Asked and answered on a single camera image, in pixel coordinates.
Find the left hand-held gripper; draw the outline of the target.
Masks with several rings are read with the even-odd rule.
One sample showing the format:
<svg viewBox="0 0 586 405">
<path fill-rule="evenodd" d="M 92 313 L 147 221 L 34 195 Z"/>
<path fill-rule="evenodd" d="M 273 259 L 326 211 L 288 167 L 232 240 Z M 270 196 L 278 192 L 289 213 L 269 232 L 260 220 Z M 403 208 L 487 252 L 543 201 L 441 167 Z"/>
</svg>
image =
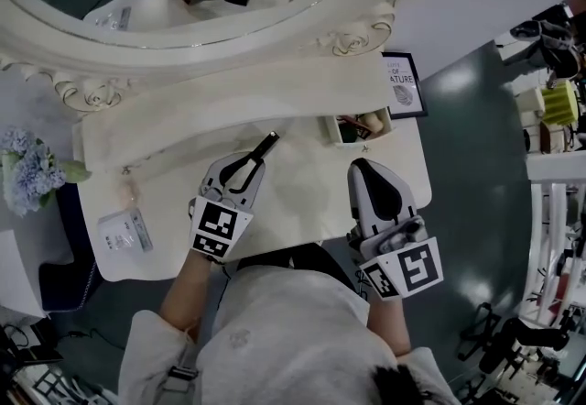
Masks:
<svg viewBox="0 0 586 405">
<path fill-rule="evenodd" d="M 225 262 L 254 216 L 252 206 L 266 170 L 265 162 L 237 152 L 214 161 L 200 186 L 200 195 L 189 203 L 190 249 L 214 261 Z M 229 181 L 228 197 L 224 197 Z"/>
</svg>

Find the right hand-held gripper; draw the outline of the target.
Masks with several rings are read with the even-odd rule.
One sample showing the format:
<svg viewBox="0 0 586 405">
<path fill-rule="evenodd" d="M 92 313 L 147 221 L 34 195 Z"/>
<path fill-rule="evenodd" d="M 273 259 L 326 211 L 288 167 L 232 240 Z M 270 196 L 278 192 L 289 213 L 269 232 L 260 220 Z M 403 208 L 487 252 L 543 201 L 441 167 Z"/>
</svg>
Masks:
<svg viewBox="0 0 586 405">
<path fill-rule="evenodd" d="M 347 172 L 357 225 L 348 242 L 382 301 L 407 298 L 443 281 L 438 241 L 428 235 L 408 184 L 384 165 L 355 159 Z"/>
</svg>

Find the white ornate dressing table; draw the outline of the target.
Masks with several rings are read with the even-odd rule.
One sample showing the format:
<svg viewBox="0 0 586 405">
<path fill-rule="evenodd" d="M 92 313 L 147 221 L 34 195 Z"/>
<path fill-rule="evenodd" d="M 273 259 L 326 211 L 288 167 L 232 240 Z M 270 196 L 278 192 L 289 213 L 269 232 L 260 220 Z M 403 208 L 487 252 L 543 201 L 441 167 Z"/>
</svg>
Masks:
<svg viewBox="0 0 586 405">
<path fill-rule="evenodd" d="M 81 208 L 102 276 L 174 278 L 189 249 L 188 203 L 210 165 L 256 147 L 268 133 L 280 139 L 266 157 L 254 218 L 233 250 L 248 257 L 288 246 L 338 238 L 353 227 L 346 173 L 354 159 L 379 162 L 410 186 L 417 208 L 431 199 L 418 125 L 392 122 L 393 131 L 367 152 L 335 147 L 322 117 L 360 114 L 389 104 L 382 55 L 316 57 L 260 64 L 145 91 L 86 115 L 73 128 L 73 152 L 106 168 L 165 151 L 165 173 L 146 181 L 93 177 L 79 187 Z M 98 220 L 138 208 L 153 248 L 109 251 Z"/>
</svg>

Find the small white drawer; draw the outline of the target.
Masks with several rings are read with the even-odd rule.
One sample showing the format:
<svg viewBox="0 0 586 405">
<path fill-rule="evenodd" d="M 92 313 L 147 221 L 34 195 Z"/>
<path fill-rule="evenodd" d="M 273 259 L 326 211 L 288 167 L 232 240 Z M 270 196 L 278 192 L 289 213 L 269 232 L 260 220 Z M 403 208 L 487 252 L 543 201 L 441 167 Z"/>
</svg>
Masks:
<svg viewBox="0 0 586 405">
<path fill-rule="evenodd" d="M 341 142 L 341 136 L 338 128 L 338 124 L 340 122 L 337 120 L 338 115 L 328 115 L 322 117 L 324 124 L 327 128 L 327 131 L 329 133 L 331 143 L 338 148 L 360 149 L 362 152 L 367 152 L 372 147 L 373 143 L 379 141 L 383 137 L 387 137 L 393 131 L 391 116 L 389 114 L 388 109 L 382 108 L 371 112 L 375 112 L 378 115 L 378 117 L 383 121 L 383 123 L 385 124 L 384 130 L 378 134 L 372 133 L 372 135 L 369 136 L 369 138 L 366 140 L 361 140 L 360 138 L 358 138 L 358 140 L 355 143 L 349 144 Z M 346 115 L 354 115 L 359 121 L 363 123 L 362 116 L 366 113 Z"/>
<path fill-rule="evenodd" d="M 137 162 L 112 168 L 106 168 L 102 164 L 91 164 L 89 161 L 90 154 L 88 151 L 83 151 L 83 157 L 86 167 L 92 173 L 93 177 L 101 178 L 105 177 L 106 175 L 114 177 L 130 176 L 139 181 L 146 181 L 168 171 L 168 156 L 165 154 L 164 150 L 140 159 Z"/>
</svg>

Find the person's left forearm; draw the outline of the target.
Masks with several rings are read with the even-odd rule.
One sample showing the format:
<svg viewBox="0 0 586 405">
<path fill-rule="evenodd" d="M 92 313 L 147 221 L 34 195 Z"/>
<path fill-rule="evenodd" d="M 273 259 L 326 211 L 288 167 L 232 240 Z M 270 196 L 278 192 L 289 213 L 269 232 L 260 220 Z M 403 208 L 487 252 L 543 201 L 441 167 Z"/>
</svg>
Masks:
<svg viewBox="0 0 586 405">
<path fill-rule="evenodd" d="M 159 309 L 165 322 L 193 341 L 199 337 L 211 273 L 212 262 L 191 250 Z"/>
</svg>

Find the person's right forearm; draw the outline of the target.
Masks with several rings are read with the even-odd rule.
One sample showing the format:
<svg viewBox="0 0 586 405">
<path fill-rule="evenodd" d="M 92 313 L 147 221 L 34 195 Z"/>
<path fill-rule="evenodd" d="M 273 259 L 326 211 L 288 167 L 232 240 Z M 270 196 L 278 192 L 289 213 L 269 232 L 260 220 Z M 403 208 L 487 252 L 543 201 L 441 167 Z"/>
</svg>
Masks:
<svg viewBox="0 0 586 405">
<path fill-rule="evenodd" d="M 395 356 L 404 356 L 411 351 L 401 298 L 390 301 L 380 299 L 371 301 L 367 327 L 386 342 Z"/>
</svg>

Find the person's black trousers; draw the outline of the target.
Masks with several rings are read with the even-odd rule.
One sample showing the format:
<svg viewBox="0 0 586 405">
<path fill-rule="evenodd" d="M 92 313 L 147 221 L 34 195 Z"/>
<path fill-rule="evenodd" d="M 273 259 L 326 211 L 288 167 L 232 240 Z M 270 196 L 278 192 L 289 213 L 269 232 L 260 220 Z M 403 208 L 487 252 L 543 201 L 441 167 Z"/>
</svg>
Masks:
<svg viewBox="0 0 586 405">
<path fill-rule="evenodd" d="M 338 262 L 317 243 L 294 246 L 242 260 L 236 270 L 239 280 L 271 292 L 324 290 L 333 294 L 357 291 Z"/>
</svg>

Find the black framed leaf picture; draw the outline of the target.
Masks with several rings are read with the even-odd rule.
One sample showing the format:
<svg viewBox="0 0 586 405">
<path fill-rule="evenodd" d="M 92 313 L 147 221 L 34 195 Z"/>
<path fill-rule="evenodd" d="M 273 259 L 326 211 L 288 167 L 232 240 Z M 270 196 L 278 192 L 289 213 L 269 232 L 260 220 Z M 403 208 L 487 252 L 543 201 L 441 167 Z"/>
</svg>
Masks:
<svg viewBox="0 0 586 405">
<path fill-rule="evenodd" d="M 392 119 L 428 115 L 418 71 L 410 53 L 381 53 L 390 85 L 388 111 Z"/>
</svg>

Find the white printed box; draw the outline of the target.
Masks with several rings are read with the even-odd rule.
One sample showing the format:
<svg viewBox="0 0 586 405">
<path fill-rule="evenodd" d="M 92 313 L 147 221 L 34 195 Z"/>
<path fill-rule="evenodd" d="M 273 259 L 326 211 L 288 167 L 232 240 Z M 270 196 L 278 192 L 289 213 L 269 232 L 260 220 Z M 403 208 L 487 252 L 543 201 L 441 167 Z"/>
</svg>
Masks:
<svg viewBox="0 0 586 405">
<path fill-rule="evenodd" d="M 98 220 L 101 243 L 109 251 L 147 252 L 153 248 L 138 208 L 112 213 Z"/>
</svg>

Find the person's grey shirt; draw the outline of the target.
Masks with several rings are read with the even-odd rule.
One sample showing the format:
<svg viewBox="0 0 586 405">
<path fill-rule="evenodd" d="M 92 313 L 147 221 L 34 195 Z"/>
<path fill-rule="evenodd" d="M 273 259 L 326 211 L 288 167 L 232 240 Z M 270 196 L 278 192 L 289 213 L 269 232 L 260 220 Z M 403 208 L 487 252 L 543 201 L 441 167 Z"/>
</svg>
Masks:
<svg viewBox="0 0 586 405">
<path fill-rule="evenodd" d="M 132 321 L 121 405 L 459 405 L 428 348 L 395 356 L 348 290 L 271 292 L 234 275 L 212 336 L 151 311 Z"/>
</svg>

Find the oval white framed mirror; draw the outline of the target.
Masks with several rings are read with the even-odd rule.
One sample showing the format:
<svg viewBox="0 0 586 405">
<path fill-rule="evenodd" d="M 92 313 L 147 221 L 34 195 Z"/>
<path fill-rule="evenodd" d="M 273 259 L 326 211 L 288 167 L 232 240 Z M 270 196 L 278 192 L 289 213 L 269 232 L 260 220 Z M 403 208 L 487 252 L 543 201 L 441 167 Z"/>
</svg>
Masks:
<svg viewBox="0 0 586 405">
<path fill-rule="evenodd" d="M 0 70 L 48 77 L 79 113 L 128 94 L 263 62 L 359 54 L 390 35 L 394 0 L 286 0 L 273 7 L 154 32 L 122 32 L 42 0 L 0 0 Z"/>
</svg>

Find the white shelf rack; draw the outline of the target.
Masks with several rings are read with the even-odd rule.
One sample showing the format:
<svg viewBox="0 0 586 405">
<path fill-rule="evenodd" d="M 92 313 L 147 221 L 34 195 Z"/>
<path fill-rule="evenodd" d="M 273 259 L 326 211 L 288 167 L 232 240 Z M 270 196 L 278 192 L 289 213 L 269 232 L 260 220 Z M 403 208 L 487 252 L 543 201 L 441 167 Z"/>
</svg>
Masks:
<svg viewBox="0 0 586 405">
<path fill-rule="evenodd" d="M 586 310 L 586 151 L 531 154 L 531 236 L 523 319 L 559 328 Z"/>
</svg>

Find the black equipment stand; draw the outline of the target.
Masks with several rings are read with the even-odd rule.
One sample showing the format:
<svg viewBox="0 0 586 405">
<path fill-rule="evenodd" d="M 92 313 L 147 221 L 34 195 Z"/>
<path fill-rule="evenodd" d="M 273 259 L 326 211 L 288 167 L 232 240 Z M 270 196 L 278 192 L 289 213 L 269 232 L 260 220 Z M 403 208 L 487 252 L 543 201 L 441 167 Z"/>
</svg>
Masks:
<svg viewBox="0 0 586 405">
<path fill-rule="evenodd" d="M 482 351 L 483 356 L 478 368 L 484 374 L 493 373 L 504 361 L 506 367 L 516 372 L 523 361 L 518 361 L 521 347 L 546 347 L 554 351 L 562 350 L 569 342 L 570 336 L 555 328 L 531 328 L 518 317 L 504 321 L 501 329 L 496 327 L 501 316 L 496 314 L 490 303 L 480 304 L 475 312 L 473 322 L 460 332 L 457 358 L 465 362 Z"/>
</svg>

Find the blue flower bunch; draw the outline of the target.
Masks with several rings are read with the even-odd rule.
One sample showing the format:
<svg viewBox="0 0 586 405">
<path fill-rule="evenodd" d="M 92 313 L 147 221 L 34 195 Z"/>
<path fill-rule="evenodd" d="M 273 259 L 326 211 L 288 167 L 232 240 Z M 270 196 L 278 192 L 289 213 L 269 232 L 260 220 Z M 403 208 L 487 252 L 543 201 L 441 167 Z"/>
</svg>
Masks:
<svg viewBox="0 0 586 405">
<path fill-rule="evenodd" d="M 15 126 L 0 133 L 0 181 L 8 210 L 19 217 L 45 207 L 65 184 L 92 173 L 78 160 L 58 159 L 32 132 Z"/>
</svg>

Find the yellow green ridged object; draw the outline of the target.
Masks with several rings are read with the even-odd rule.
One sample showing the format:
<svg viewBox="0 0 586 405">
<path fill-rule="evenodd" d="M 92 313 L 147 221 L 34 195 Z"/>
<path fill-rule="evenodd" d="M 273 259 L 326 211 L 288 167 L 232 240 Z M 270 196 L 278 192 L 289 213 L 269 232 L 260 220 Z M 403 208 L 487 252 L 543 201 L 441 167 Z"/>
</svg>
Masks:
<svg viewBox="0 0 586 405">
<path fill-rule="evenodd" d="M 542 121 L 546 125 L 568 126 L 578 121 L 580 111 L 570 81 L 559 82 L 553 89 L 542 89 L 541 94 L 545 106 Z"/>
</svg>

